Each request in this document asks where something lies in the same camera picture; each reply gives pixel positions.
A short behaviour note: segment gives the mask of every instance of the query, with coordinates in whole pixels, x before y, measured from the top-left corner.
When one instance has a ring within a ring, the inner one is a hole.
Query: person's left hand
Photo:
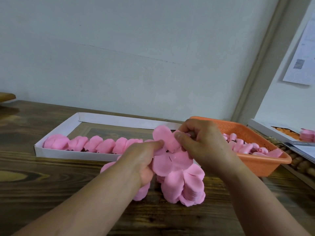
[[[132,167],[139,174],[141,187],[152,180],[154,172],[151,162],[154,152],[161,149],[163,140],[157,142],[134,143],[123,153],[119,161],[126,163],[127,167]]]

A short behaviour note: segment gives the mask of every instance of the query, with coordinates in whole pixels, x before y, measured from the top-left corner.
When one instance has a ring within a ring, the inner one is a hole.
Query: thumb
[[[189,153],[195,152],[198,143],[192,140],[188,135],[183,132],[177,132],[174,137]]]

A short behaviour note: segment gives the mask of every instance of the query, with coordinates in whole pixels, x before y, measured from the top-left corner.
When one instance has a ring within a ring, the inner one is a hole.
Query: person's right hand
[[[188,119],[178,130],[181,132],[177,132],[175,138],[182,147],[197,163],[220,178],[242,163],[214,122]]]

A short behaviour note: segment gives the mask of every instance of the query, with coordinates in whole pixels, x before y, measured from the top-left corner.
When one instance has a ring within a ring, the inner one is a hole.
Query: forearm
[[[140,184],[128,162],[118,161],[15,235],[105,235],[132,201]]]
[[[266,185],[240,160],[236,161],[232,173],[222,179],[246,235],[309,236]]]

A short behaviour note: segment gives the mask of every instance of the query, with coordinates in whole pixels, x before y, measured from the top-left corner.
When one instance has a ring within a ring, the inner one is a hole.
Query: hand
[[[141,187],[152,180],[154,175],[150,166],[154,152],[164,145],[162,140],[157,142],[134,143],[121,156],[118,162],[126,163],[126,167],[131,167],[139,174]]]
[[[180,126],[176,140],[188,151],[189,155],[202,167],[220,178],[224,177],[242,163],[231,150],[217,125],[212,121],[188,119]]]

